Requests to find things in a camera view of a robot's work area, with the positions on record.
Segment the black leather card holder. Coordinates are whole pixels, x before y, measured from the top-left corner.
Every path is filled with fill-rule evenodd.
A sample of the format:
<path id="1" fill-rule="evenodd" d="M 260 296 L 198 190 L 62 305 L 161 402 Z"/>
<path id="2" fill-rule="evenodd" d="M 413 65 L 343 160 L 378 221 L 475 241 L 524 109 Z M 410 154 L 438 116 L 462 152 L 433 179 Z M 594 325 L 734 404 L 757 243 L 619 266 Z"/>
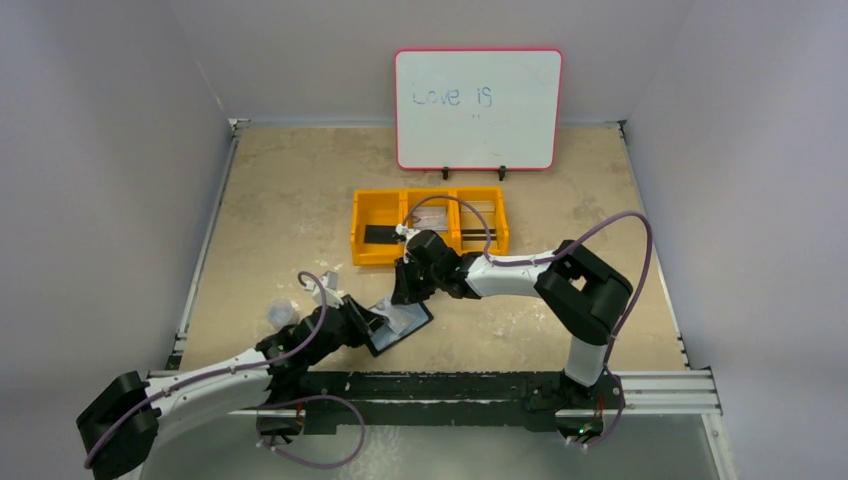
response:
<path id="1" fill-rule="evenodd" d="M 369 329 L 366 345 L 374 357 L 414 334 L 433 320 L 423 302 L 394 305 L 386 297 L 367 309 Z"/>

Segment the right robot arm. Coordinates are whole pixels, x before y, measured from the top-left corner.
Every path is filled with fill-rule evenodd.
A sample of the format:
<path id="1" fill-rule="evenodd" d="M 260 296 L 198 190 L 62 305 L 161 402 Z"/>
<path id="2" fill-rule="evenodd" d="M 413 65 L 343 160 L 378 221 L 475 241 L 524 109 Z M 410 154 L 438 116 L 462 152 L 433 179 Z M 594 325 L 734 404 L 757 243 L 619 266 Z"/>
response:
<path id="1" fill-rule="evenodd" d="M 404 256 L 395 261 L 391 303 L 424 302 L 437 291 L 455 299 L 541 299 L 572 336 L 561 392 L 569 404 L 584 407 L 600 394 L 613 330 L 633 287 L 573 240 L 537 255 L 485 256 L 460 254 L 437 233 L 422 230 L 407 239 Z"/>

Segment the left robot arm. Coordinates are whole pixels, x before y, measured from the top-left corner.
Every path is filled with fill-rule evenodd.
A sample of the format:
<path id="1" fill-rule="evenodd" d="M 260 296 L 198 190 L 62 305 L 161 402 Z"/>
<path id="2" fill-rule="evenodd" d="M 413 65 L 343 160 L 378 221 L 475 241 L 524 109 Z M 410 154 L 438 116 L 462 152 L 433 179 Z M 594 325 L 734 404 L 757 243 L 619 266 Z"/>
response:
<path id="1" fill-rule="evenodd" d="M 122 374 L 76 419 L 84 467 L 97 479 L 117 479 L 140 468 L 155 446 L 232 411 L 336 402 L 336 395 L 308 392 L 303 377 L 343 346 L 374 351 L 373 337 L 388 323 L 384 312 L 346 296 L 209 367 L 152 380 Z"/>

